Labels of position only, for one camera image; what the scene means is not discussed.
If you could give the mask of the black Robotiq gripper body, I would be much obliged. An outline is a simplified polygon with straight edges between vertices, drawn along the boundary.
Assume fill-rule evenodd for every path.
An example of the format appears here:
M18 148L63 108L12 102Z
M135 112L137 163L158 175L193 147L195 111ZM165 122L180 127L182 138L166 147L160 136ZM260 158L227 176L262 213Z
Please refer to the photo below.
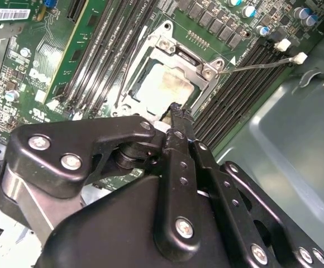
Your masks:
M153 237L159 182L137 179L63 220L50 235L37 267L249 267L222 240L209 198L199 195L202 240L189 260L175 262Z

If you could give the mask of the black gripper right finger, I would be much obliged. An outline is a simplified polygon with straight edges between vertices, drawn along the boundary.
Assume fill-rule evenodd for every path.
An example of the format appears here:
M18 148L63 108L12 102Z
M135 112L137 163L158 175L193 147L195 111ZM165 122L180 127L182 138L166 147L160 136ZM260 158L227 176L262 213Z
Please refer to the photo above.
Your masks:
M196 139L190 110L183 119L231 267L324 267L324 250L236 163L216 163Z

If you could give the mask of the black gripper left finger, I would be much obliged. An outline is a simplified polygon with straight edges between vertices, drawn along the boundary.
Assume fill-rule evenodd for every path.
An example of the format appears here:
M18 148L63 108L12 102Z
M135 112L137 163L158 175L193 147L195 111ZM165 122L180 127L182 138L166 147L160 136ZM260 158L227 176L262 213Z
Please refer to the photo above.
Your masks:
M43 249L72 214L137 179L155 176L154 242L168 260L191 259L200 248L201 227L184 110L170 105L166 132L141 116L16 128L0 175L0 210L30 227Z

